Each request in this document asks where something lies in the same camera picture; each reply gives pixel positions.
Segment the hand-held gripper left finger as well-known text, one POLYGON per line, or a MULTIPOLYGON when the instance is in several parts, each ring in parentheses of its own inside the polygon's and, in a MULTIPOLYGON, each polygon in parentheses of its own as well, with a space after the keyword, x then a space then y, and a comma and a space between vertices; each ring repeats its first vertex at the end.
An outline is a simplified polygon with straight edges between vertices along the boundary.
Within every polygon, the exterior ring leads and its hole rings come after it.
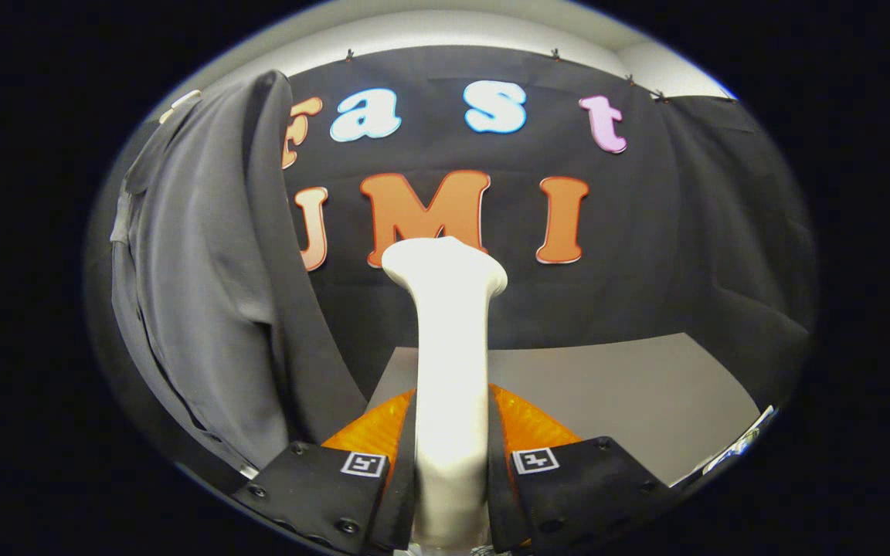
POLYGON ((233 499, 339 554, 406 550, 416 514, 414 432, 416 392, 407 391, 321 444, 294 441, 233 499))

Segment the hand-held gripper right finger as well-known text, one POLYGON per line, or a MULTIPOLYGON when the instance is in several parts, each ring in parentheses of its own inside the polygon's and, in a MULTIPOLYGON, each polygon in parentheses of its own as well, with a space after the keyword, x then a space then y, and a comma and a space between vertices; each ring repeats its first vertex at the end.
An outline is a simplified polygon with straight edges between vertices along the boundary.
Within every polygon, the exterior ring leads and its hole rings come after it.
POLYGON ((490 395, 487 504, 497 552, 606 555, 677 503, 677 489, 611 437, 581 439, 498 385, 490 395))

